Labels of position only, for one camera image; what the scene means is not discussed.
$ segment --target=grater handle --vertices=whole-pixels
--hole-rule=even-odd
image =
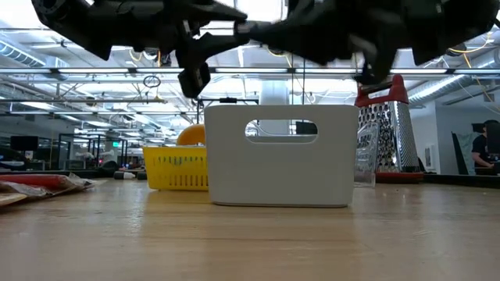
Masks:
[[[370,94],[387,89],[390,89],[388,95],[376,98],[370,98],[369,96]],[[376,87],[368,89],[363,89],[362,87],[359,88],[355,106],[361,108],[369,105],[385,103],[387,101],[400,101],[405,104],[409,103],[408,93],[405,88],[405,81],[401,75],[394,75],[391,82],[384,83]]]

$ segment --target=box grater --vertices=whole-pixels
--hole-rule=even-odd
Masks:
[[[370,95],[389,89],[389,94]],[[359,128],[369,123],[380,127],[377,173],[419,173],[415,138],[409,115],[408,94],[401,75],[389,83],[359,88],[355,105],[359,107]]]

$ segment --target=wooden table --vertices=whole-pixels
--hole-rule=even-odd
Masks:
[[[495,280],[500,190],[379,186],[344,209],[236,208],[110,180],[0,210],[0,279]]]

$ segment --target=computer monitor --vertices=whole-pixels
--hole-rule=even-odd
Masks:
[[[487,131],[487,152],[489,154],[500,155],[500,123],[486,125]]]
[[[36,151],[38,149],[38,137],[11,136],[10,149],[15,151]]]

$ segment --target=yellow basket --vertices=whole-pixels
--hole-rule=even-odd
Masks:
[[[142,148],[149,188],[208,190],[206,148]]]

